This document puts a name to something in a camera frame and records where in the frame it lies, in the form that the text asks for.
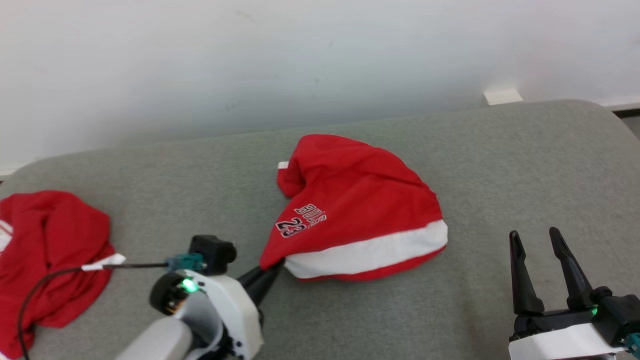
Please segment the floor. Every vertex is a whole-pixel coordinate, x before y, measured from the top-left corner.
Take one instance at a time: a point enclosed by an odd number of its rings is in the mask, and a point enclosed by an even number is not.
[[[636,134],[636,137],[640,140],[640,116],[636,117],[627,117],[622,119],[622,121]]]

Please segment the black cable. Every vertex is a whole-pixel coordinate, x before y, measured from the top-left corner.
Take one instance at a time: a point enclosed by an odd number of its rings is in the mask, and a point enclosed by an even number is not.
[[[139,268],[165,268],[167,267],[167,263],[151,263],[151,264],[119,264],[119,265],[104,265],[103,269],[139,269]],[[81,272],[84,271],[82,268],[69,268],[64,270],[58,270],[56,272],[52,272],[51,274],[45,275],[42,279],[40,279],[35,286],[29,291],[27,297],[22,302],[22,306],[20,307],[20,311],[18,312],[18,341],[20,342],[20,347],[22,348],[22,355],[24,356],[24,360],[29,359],[29,351],[27,350],[27,345],[24,342],[24,333],[22,330],[22,321],[24,318],[24,313],[27,310],[27,305],[29,305],[29,301],[33,295],[38,291],[38,289],[49,282],[51,279],[58,275],[69,274],[71,272]]]

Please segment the teal connector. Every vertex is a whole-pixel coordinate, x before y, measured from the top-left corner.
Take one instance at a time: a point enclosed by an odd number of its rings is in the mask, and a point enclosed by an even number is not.
[[[634,332],[633,334],[629,334],[625,341],[625,346],[636,359],[640,359],[640,352],[638,351],[640,348],[640,333]]]
[[[204,263],[202,254],[179,254],[172,258],[165,260],[167,272],[172,272],[180,269],[186,270],[202,270],[207,265]]]

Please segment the crumpled red cloth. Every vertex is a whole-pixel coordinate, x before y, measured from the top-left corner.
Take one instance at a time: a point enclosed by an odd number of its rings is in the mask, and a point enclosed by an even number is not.
[[[0,220],[13,238],[0,255],[0,352],[22,356],[17,317],[32,287],[45,275],[113,255],[109,217],[71,193],[18,193],[0,202]],[[64,327],[103,291],[110,270],[76,272],[53,278],[31,299],[22,322],[28,348],[33,324]]]

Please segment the red garment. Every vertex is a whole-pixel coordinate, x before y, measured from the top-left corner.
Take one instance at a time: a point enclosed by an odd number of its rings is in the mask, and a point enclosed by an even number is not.
[[[18,358],[17,317],[32,287],[47,274],[94,263],[114,250],[109,217],[71,193],[11,195],[0,202],[0,220],[13,227],[0,255],[0,352]],[[110,270],[63,274],[41,287],[22,323],[27,347],[33,344],[33,324],[66,326],[93,303],[110,277]]]
[[[292,200],[260,259],[300,279],[371,280],[433,258],[447,244],[436,195],[397,156],[336,135],[300,139],[278,186]]]

